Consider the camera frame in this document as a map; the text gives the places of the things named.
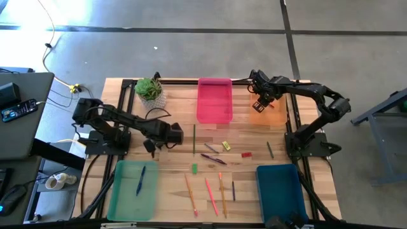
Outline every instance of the orange bin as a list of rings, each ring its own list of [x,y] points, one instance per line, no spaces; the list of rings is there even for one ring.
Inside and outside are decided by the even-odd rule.
[[[259,95],[250,93],[250,107],[257,101]],[[274,100],[271,105],[259,113],[252,107],[249,112],[249,123],[257,125],[280,126],[287,122],[287,104],[286,95],[283,95],[279,100]]]

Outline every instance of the pink pencil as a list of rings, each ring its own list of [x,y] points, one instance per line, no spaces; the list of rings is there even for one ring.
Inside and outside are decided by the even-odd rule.
[[[210,199],[212,200],[212,205],[214,206],[216,216],[218,216],[219,213],[218,213],[218,211],[217,211],[217,207],[216,207],[216,204],[215,204],[214,196],[212,195],[212,191],[210,190],[210,186],[209,186],[208,179],[205,178],[205,182],[206,182],[206,187],[208,187],[209,196],[210,196]]]

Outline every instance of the yellow cable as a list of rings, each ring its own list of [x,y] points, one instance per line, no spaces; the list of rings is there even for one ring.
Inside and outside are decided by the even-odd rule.
[[[52,20],[52,18],[51,18],[51,15],[50,15],[49,12],[46,10],[46,8],[44,7],[44,5],[41,3],[40,0],[37,0],[37,1],[38,1],[38,3],[43,7],[45,13],[48,15],[48,18],[50,19],[51,24],[52,24],[52,37],[51,37],[50,42],[48,43],[48,44],[51,44],[51,42],[52,42],[52,40],[53,40],[53,38],[54,38],[54,36],[55,36],[55,26],[54,26],[53,20]],[[48,47],[45,48],[45,52],[44,52],[44,55],[43,55],[43,65],[44,65],[44,68],[46,69],[46,71],[47,71],[47,72],[50,72],[50,70],[49,70],[49,69],[46,67],[46,65],[45,65],[45,58],[46,58],[46,56],[49,54],[49,53],[47,54],[46,51],[48,51]],[[69,84],[63,82],[62,80],[58,79],[56,76],[54,76],[54,79],[55,79],[56,81],[58,81],[59,83],[63,84],[64,86],[67,86],[67,87],[71,90],[71,92],[74,91],[74,90],[73,90],[73,89],[74,89],[74,85],[69,85]]]
[[[63,140],[59,140],[57,142],[67,142],[67,141],[75,142],[75,143],[81,144],[83,147],[86,147],[84,144],[78,142],[77,140],[73,140],[73,139],[63,139]]]

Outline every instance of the mouse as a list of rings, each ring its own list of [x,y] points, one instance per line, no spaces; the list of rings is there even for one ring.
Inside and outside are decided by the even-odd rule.
[[[11,187],[0,200],[0,216],[11,214],[26,193],[27,188],[22,184]]]

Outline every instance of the red eraser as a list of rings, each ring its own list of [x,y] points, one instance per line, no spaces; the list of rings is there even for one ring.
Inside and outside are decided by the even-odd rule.
[[[242,157],[248,157],[248,156],[252,156],[252,153],[250,153],[250,152],[242,153]]]

